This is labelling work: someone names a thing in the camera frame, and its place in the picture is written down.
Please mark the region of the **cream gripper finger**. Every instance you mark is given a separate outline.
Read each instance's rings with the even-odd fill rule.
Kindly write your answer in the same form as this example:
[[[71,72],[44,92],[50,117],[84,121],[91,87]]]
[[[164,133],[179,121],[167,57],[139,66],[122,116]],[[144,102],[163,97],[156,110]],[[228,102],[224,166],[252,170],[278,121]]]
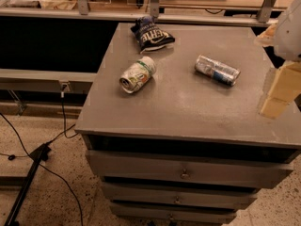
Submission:
[[[261,107],[264,117],[275,119],[301,94],[301,62],[285,61],[275,77]]]
[[[256,37],[254,43],[262,47],[273,46],[276,28],[276,24],[271,24],[268,26],[263,32],[260,33],[260,35]]]

